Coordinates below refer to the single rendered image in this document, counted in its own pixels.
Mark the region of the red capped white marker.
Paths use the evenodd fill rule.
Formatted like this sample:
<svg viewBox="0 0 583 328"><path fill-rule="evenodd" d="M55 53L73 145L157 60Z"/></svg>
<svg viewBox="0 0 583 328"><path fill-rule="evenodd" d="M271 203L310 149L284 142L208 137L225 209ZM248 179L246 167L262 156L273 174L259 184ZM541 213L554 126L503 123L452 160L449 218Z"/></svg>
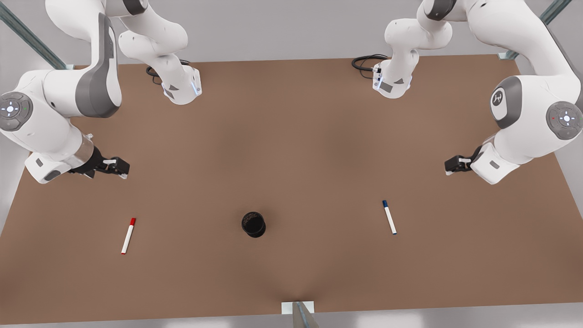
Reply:
<svg viewBox="0 0 583 328"><path fill-rule="evenodd" d="M130 220L130 224L128 226L128 230L127 230L125 239L123 241L123 246L122 246L122 249L121 249L121 255L125 255L125 253L127 253L127 249L129 247L130 239L131 239L131 236L133 234L133 229L134 229L136 220L137 219L135 217L133 217Z"/></svg>

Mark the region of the blue capped white marker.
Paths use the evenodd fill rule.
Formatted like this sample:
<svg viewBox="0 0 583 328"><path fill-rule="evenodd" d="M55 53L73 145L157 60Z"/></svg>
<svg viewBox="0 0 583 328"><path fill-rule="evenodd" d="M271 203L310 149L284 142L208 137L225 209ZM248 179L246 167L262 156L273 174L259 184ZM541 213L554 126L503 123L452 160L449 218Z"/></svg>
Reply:
<svg viewBox="0 0 583 328"><path fill-rule="evenodd" d="M387 216L389 226L391 228L392 235L396 235L397 234L396 227L395 227L394 221L392 219L392 215L391 215L390 209L388 207L387 200L383 200L382 202L383 202L383 206L384 206L384 210L385 210L385 214Z"/></svg>

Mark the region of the black cylindrical cup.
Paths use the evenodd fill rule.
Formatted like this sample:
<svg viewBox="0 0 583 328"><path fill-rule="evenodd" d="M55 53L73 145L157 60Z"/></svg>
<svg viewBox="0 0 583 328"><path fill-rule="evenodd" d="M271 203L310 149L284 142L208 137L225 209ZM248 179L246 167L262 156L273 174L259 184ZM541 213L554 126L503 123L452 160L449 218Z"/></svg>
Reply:
<svg viewBox="0 0 583 328"><path fill-rule="evenodd" d="M243 231L250 237L261 237L266 231L264 217L258 212L248 212L242 218Z"/></svg>

